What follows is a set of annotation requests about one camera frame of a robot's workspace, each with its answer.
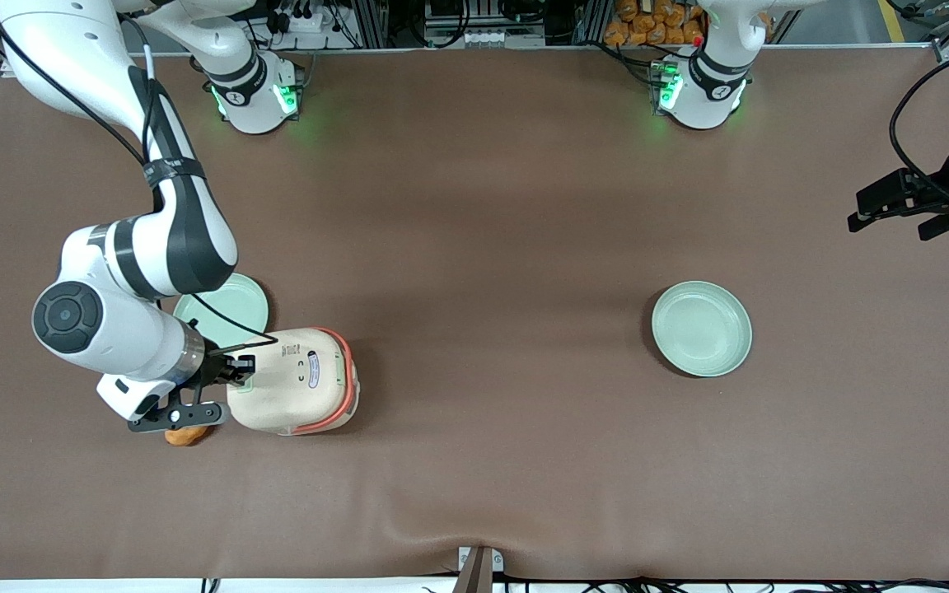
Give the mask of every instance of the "bread roll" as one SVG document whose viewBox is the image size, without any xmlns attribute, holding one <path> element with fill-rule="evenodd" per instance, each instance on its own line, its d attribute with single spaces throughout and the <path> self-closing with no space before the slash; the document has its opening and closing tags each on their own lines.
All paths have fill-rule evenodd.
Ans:
<svg viewBox="0 0 949 593">
<path fill-rule="evenodd" d="M 666 45 L 683 44 L 683 30 L 678 26 L 670 26 L 666 29 Z"/>
<path fill-rule="evenodd" d="M 614 8 L 617 10 L 617 16 L 621 16 L 624 22 L 631 22 L 639 16 L 639 3 L 636 0 L 617 0 Z"/>
<path fill-rule="evenodd" d="M 612 21 L 606 26 L 606 33 L 603 34 L 603 44 L 624 45 L 629 40 L 629 26 L 621 21 Z"/>
<path fill-rule="evenodd" d="M 666 42 L 666 26 L 659 22 L 647 33 L 647 43 L 657 45 L 664 42 Z"/>
<path fill-rule="evenodd" d="M 163 432 L 163 438 L 173 446 L 194 446 L 208 434 L 211 427 L 178 428 L 177 431 Z"/>
<path fill-rule="evenodd" d="M 697 21 L 687 21 L 683 26 L 683 42 L 693 44 L 699 37 L 704 37 L 701 33 L 701 25 Z"/>
<path fill-rule="evenodd" d="M 666 26 L 683 26 L 683 16 L 686 16 L 686 7 L 683 7 L 682 4 L 674 4 L 673 10 L 666 16 Z"/>
<path fill-rule="evenodd" d="M 632 20 L 632 31 L 647 33 L 647 31 L 654 29 L 656 23 L 653 15 L 639 15 Z"/>
</svg>

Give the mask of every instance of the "power strip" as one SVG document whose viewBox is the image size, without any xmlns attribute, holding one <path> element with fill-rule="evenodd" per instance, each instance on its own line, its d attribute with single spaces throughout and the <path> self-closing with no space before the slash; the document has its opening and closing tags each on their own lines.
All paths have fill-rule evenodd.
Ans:
<svg viewBox="0 0 949 593">
<path fill-rule="evenodd" d="M 313 12 L 313 16 L 305 18 L 304 16 L 290 16 L 291 24 L 288 26 L 288 33 L 320 33 L 321 27 L 325 24 L 325 15 L 323 12 Z"/>
<path fill-rule="evenodd" d="M 464 31 L 465 48 L 503 48 L 507 33 L 503 30 L 474 29 Z"/>
</svg>

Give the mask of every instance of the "green led light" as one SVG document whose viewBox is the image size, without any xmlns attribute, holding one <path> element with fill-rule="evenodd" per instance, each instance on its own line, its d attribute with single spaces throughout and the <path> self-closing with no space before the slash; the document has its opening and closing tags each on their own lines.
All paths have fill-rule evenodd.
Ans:
<svg viewBox="0 0 949 593">
<path fill-rule="evenodd" d="M 222 98 L 218 96 L 218 90 L 214 86 L 211 86 L 211 94 L 214 95 L 214 100 L 218 104 L 218 113 L 221 113 L 222 117 L 226 117 L 225 105 L 222 105 Z"/>
<path fill-rule="evenodd" d="M 683 77 L 678 74 L 671 79 L 669 84 L 661 91 L 660 108 L 671 109 L 676 106 L 676 98 L 679 97 L 679 91 L 683 89 Z"/>
<path fill-rule="evenodd" d="M 289 89 L 289 87 L 280 87 L 274 84 L 273 93 L 278 97 L 278 102 L 280 104 L 280 109 L 283 109 L 285 113 L 293 113 L 295 111 L 295 91 Z"/>
</svg>

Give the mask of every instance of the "orange food item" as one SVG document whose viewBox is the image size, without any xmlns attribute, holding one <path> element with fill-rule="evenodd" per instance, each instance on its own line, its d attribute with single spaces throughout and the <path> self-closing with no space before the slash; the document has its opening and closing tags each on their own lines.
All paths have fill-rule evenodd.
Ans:
<svg viewBox="0 0 949 593">
<path fill-rule="evenodd" d="M 603 44 L 624 45 L 629 40 L 629 26 L 621 21 L 611 21 L 603 34 Z"/>
<path fill-rule="evenodd" d="M 635 33 L 647 33 L 647 31 L 654 29 L 656 23 L 652 15 L 639 15 L 632 20 L 632 31 L 635 31 Z"/>
<path fill-rule="evenodd" d="M 617 0 L 614 9 L 624 22 L 632 22 L 632 19 L 639 16 L 639 3 L 636 0 Z"/>
<path fill-rule="evenodd" d="M 657 0 L 654 3 L 654 20 L 664 22 L 666 16 L 673 14 L 673 3 L 671 0 Z"/>
<path fill-rule="evenodd" d="M 683 26 L 683 42 L 693 44 L 694 40 L 704 37 L 701 31 L 701 25 L 697 21 L 687 21 Z"/>
<path fill-rule="evenodd" d="M 683 44 L 683 30 L 678 26 L 666 29 L 666 44 Z"/>
<path fill-rule="evenodd" d="M 666 42 L 666 26 L 659 22 L 647 33 L 647 43 L 656 45 L 664 44 L 664 42 Z"/>
<path fill-rule="evenodd" d="M 666 26 L 670 26 L 670 27 L 683 26 L 683 16 L 686 16 L 685 5 L 674 4 L 673 11 L 671 11 L 670 14 L 666 16 L 666 19 L 664 19 L 664 21 L 666 22 Z"/>
<path fill-rule="evenodd" d="M 177 431 L 163 432 L 163 438 L 173 446 L 194 446 L 207 436 L 211 427 L 178 428 Z"/>
<path fill-rule="evenodd" d="M 764 26 L 768 27 L 767 37 L 768 37 L 768 41 L 770 41 L 771 36 L 774 35 L 775 33 L 775 30 L 774 30 L 775 21 L 771 18 L 771 15 L 769 15 L 767 12 L 761 12 L 760 19 L 764 22 Z"/>
</svg>

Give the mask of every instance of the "black band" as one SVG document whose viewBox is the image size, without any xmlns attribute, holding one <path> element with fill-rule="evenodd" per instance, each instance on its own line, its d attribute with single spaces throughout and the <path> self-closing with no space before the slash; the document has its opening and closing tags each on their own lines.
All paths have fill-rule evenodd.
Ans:
<svg viewBox="0 0 949 593">
<path fill-rule="evenodd" d="M 206 68 L 204 69 L 204 74 L 208 75 L 208 78 L 211 79 L 211 82 L 218 82 L 219 84 L 227 84 L 229 82 L 234 82 L 234 80 L 240 80 L 250 74 L 250 72 L 255 68 L 255 60 L 259 59 L 259 52 L 254 48 L 254 42 L 251 46 L 251 57 L 248 58 L 248 63 L 241 65 L 235 72 L 229 72 L 229 74 L 214 74 L 214 72 L 207 72 Z"/>
<path fill-rule="evenodd" d="M 192 175 L 206 180 L 207 176 L 203 173 L 203 165 L 194 158 L 185 158 L 184 156 L 172 158 L 157 158 L 144 166 L 144 174 L 148 187 L 155 188 L 163 180 L 169 180 L 171 177 L 182 175 Z"/>
<path fill-rule="evenodd" d="M 251 97 L 254 95 L 263 84 L 266 83 L 266 75 L 268 74 L 269 68 L 266 65 L 266 60 L 263 60 L 263 57 L 255 54 L 256 59 L 256 71 L 252 78 L 249 78 L 247 82 L 242 82 L 237 84 L 237 86 L 223 86 L 218 83 L 218 80 L 215 77 L 210 77 L 211 82 L 214 82 L 214 89 L 217 91 L 218 96 L 223 98 L 225 102 L 229 105 L 234 106 L 244 106 L 248 105 L 251 102 Z"/>
<path fill-rule="evenodd" d="M 705 97 L 708 97 L 710 101 L 726 101 L 746 81 L 744 77 L 738 77 L 734 80 L 720 80 L 709 76 L 698 65 L 698 60 L 690 60 L 690 79 L 697 86 L 701 86 L 701 89 L 705 91 Z"/>
<path fill-rule="evenodd" d="M 694 56 L 690 57 L 690 60 L 694 61 L 695 58 L 704 61 L 705 65 L 708 65 L 708 67 L 712 68 L 714 71 L 720 72 L 720 74 L 726 74 L 728 76 L 746 74 L 746 72 L 749 72 L 749 68 L 753 65 L 753 63 L 748 63 L 746 65 L 723 65 L 713 58 L 710 58 L 708 54 L 705 53 L 704 49 L 698 50 Z"/>
</svg>

